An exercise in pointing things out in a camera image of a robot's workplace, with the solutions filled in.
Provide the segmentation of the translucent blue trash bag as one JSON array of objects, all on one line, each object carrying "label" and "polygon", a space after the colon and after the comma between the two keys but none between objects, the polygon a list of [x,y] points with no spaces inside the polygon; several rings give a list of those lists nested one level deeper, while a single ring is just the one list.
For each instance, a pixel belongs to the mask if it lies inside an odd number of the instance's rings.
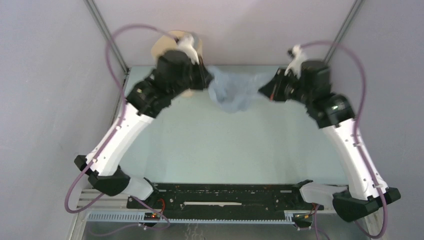
[{"label": "translucent blue trash bag", "polygon": [[246,111],[251,103],[260,98],[260,88],[274,77],[272,72],[233,72],[210,66],[207,70],[213,76],[208,86],[210,99],[223,111],[236,113]]}]

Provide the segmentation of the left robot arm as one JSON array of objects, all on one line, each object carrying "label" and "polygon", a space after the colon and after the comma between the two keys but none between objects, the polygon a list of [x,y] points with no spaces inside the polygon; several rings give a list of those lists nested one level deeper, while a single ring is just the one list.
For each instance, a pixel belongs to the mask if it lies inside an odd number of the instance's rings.
[{"label": "left robot arm", "polygon": [[153,208],[158,202],[153,184],[146,178],[131,177],[120,162],[139,134],[174,98],[187,90],[205,90],[212,79],[200,55],[192,59],[182,50],[165,51],[148,75],[124,96],[121,112],[105,136],[90,153],[78,155],[75,165],[103,195],[127,194],[138,198],[145,208]]}]

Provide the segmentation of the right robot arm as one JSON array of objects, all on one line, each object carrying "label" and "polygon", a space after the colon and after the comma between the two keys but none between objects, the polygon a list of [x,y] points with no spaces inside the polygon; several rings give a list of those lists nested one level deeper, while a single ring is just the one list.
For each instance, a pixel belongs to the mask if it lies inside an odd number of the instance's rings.
[{"label": "right robot arm", "polygon": [[341,156],[347,186],[319,184],[304,180],[294,186],[291,204],[304,209],[310,203],[333,207],[338,216],[353,222],[401,198],[399,190],[389,187],[380,176],[356,131],[356,115],[348,99],[332,92],[331,72],[321,60],[301,64],[300,77],[281,67],[259,92],[273,102],[295,101],[331,140]]}]

